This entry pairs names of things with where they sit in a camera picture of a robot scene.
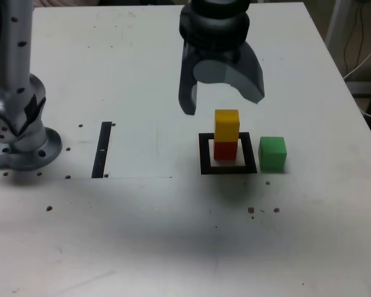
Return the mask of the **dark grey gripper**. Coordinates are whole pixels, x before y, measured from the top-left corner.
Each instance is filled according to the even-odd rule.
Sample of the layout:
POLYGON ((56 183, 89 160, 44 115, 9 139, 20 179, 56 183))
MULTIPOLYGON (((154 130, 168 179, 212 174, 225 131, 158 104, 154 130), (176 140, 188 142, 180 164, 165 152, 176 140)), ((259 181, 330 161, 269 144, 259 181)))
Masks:
POLYGON ((252 103, 265 97, 261 65, 246 41, 236 49, 220 52, 196 48, 184 41, 178 98, 186 115, 196 112, 198 81, 228 84, 252 103))

